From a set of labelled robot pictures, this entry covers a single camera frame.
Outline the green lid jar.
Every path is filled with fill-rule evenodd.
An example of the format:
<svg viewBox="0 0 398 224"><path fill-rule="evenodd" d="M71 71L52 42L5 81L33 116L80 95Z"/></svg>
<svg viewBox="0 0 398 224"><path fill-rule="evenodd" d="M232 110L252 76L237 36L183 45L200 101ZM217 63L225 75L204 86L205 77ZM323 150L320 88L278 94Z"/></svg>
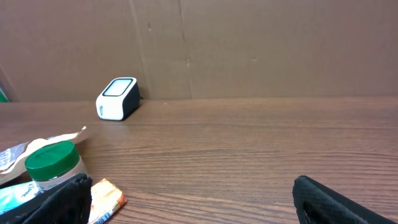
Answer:
<svg viewBox="0 0 398 224"><path fill-rule="evenodd" d="M77 174L90 176L71 141L41 147L25 160L25 168L41 192L48 191Z"/></svg>

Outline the teal tissue pack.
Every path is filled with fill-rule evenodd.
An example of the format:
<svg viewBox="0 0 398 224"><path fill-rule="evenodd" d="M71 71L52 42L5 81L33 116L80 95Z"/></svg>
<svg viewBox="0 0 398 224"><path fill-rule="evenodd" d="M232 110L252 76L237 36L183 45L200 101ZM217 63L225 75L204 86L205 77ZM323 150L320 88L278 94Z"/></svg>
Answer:
<svg viewBox="0 0 398 224"><path fill-rule="evenodd" d="M28 202L39 193L40 189L33 181L1 189L0 214L2 215L23 203Z"/></svg>

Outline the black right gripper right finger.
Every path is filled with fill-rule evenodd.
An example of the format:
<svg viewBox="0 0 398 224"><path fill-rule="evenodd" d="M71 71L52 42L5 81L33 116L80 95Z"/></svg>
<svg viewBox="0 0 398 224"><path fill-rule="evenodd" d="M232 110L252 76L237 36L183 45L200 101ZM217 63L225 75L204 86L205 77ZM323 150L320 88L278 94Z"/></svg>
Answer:
<svg viewBox="0 0 398 224"><path fill-rule="evenodd" d="M292 195L300 224L396 224L305 175Z"/></svg>

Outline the brown snack pouch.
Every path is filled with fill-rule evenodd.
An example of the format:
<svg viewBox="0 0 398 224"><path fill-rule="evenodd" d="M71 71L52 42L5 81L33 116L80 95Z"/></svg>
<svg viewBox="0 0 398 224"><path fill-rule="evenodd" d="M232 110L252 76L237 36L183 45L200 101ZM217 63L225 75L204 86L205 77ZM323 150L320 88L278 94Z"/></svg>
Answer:
<svg viewBox="0 0 398 224"><path fill-rule="evenodd" d="M41 147L49 146L62 141L72 141L79 143L84 140L83 132L86 126L82 127L79 132L62 134L49 138L38 138L33 141L24 142L17 146L10 147L1 152L1 185L4 185L27 171L25 168L25 160Z"/></svg>

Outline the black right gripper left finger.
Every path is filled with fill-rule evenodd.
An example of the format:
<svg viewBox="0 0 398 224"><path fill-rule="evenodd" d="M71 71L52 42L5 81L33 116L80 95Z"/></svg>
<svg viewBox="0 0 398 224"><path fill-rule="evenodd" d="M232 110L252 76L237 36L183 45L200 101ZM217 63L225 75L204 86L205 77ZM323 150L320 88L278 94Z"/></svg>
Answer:
<svg viewBox="0 0 398 224"><path fill-rule="evenodd" d="M93 180L77 174L1 215L5 224L87 224Z"/></svg>

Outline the orange snack packet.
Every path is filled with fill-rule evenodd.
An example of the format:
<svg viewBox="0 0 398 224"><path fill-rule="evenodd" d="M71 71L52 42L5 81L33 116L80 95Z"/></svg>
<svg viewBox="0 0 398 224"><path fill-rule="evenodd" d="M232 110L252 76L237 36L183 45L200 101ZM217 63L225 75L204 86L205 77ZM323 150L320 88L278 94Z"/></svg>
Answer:
<svg viewBox="0 0 398 224"><path fill-rule="evenodd" d="M127 202L122 191L107 179L92 186L91 198L88 224L104 224Z"/></svg>

